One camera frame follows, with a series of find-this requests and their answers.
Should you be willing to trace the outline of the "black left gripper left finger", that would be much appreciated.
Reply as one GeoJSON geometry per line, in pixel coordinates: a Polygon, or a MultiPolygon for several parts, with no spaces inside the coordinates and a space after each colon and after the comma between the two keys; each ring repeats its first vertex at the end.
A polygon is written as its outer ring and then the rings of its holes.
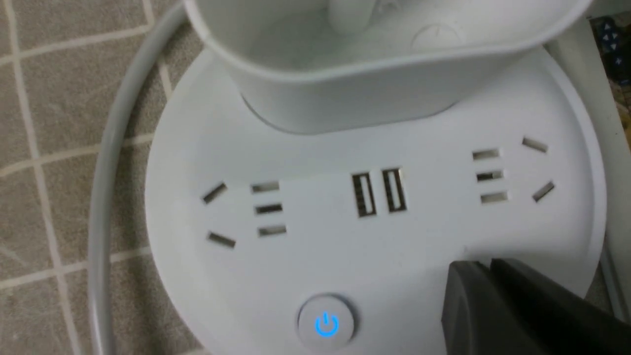
{"type": "Polygon", "coordinates": [[[453,261],[441,317],[449,355],[543,355],[499,283],[477,261],[453,261]]]}

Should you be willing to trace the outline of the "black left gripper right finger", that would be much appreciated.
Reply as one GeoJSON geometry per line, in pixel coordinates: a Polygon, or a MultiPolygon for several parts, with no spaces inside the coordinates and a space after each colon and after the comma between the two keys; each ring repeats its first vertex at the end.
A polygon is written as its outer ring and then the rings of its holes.
{"type": "Polygon", "coordinates": [[[497,277],[520,317],[555,355],[629,355],[631,328],[522,261],[495,258],[497,277]]]}

